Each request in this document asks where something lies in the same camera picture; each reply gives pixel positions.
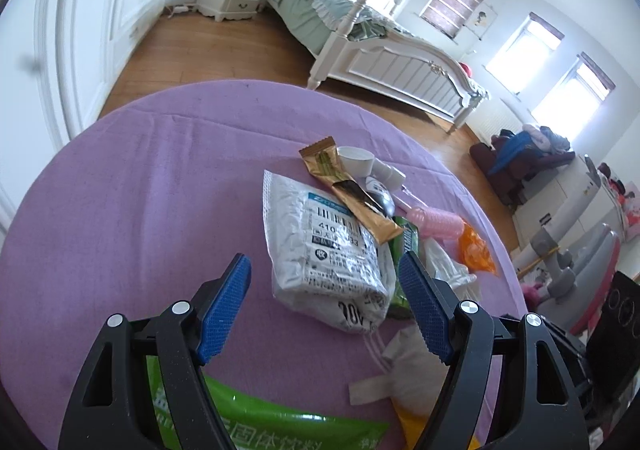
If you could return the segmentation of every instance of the black speaker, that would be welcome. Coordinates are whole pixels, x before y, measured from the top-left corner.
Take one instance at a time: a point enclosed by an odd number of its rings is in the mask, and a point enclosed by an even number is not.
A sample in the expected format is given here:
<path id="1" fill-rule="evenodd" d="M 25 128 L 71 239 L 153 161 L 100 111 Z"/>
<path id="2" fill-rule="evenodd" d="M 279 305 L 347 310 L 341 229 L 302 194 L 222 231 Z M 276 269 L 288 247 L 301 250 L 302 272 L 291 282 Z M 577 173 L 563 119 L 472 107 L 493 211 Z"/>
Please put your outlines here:
<path id="1" fill-rule="evenodd" d="M 616 271 L 602 317 L 587 343 L 593 385 L 616 401 L 640 367 L 640 286 Z"/>

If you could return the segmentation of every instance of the orange plastic bag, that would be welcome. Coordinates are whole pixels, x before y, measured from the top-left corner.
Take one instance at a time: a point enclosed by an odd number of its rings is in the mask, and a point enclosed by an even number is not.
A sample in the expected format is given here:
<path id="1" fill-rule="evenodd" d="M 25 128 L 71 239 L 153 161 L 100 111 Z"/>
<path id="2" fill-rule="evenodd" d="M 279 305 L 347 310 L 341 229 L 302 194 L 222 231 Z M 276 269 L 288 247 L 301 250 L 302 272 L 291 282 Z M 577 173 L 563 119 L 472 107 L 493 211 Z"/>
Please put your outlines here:
<path id="1" fill-rule="evenodd" d="M 404 450 L 413 450 L 429 418 L 411 414 L 411 412 L 408 412 L 404 408 L 402 408 L 398 404 L 398 402 L 394 400 L 391 401 L 394 404 L 394 409 L 396 411 L 396 414 L 398 415 L 400 424 L 402 425 L 402 431 L 404 432 L 404 440 L 406 441 Z M 471 443 L 469 443 L 468 450 L 476 450 L 477 448 L 480 448 L 480 443 L 474 436 L 471 439 Z"/>
<path id="2" fill-rule="evenodd" d="M 469 268 L 469 273 L 488 271 L 495 275 L 498 274 L 486 242 L 467 223 L 465 223 L 465 230 L 458 239 L 458 250 L 460 262 Z"/>

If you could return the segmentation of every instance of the radiator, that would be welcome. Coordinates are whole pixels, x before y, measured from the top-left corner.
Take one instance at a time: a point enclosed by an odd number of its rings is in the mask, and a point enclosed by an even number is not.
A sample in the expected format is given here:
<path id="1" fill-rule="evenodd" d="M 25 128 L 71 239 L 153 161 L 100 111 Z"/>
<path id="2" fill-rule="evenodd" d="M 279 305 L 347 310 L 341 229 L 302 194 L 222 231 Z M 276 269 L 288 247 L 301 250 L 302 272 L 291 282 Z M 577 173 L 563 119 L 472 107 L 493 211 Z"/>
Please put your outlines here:
<path id="1" fill-rule="evenodd" d="M 483 101 L 468 117 L 466 124 L 480 141 L 488 145 L 491 144 L 491 136 L 499 134 L 502 128 L 518 133 L 523 125 L 522 120 L 498 97 Z"/>

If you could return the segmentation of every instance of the white bed frame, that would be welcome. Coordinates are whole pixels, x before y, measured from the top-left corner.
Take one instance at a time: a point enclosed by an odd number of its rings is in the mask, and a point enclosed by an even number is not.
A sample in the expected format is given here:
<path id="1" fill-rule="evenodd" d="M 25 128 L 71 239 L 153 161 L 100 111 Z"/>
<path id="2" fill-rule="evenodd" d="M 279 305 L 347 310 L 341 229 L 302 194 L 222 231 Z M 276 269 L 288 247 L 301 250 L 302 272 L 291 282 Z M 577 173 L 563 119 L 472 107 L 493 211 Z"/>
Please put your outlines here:
<path id="1" fill-rule="evenodd" d="M 279 11 L 277 1 L 268 2 Z M 398 7 L 394 0 L 377 2 L 390 18 Z M 316 90 L 326 78 L 334 78 L 437 115 L 452 124 L 449 133 L 464 125 L 484 97 L 476 94 L 458 62 L 420 38 L 394 31 L 383 38 L 349 41 L 364 6 L 366 0 L 356 0 L 331 33 L 306 87 Z"/>

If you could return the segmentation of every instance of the green package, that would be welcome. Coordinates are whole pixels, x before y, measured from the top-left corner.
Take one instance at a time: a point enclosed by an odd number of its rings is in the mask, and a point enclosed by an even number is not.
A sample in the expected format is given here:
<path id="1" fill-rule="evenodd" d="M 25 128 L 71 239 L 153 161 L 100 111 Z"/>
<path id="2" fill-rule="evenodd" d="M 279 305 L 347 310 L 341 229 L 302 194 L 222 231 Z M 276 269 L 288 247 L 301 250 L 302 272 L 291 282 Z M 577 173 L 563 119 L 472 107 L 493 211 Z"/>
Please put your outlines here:
<path id="1" fill-rule="evenodd" d="M 162 441 L 167 448 L 180 450 L 158 358 L 148 356 L 146 367 Z M 387 423 L 308 414 L 252 398 L 209 376 L 204 380 L 238 450 L 374 449 L 388 428 Z"/>
<path id="2" fill-rule="evenodd" d="M 394 222 L 402 227 L 402 235 L 398 235 L 394 239 L 389 241 L 389 248 L 391 249 L 391 258 L 394 261 L 394 267 L 396 268 L 396 290 L 391 298 L 391 305 L 389 311 L 386 313 L 388 318 L 395 318 L 399 320 L 407 320 L 413 318 L 414 314 L 411 312 L 409 302 L 404 296 L 402 287 L 400 287 L 400 280 L 398 279 L 398 264 L 404 253 L 413 251 L 418 253 L 418 228 L 406 220 L 404 217 L 394 217 Z"/>

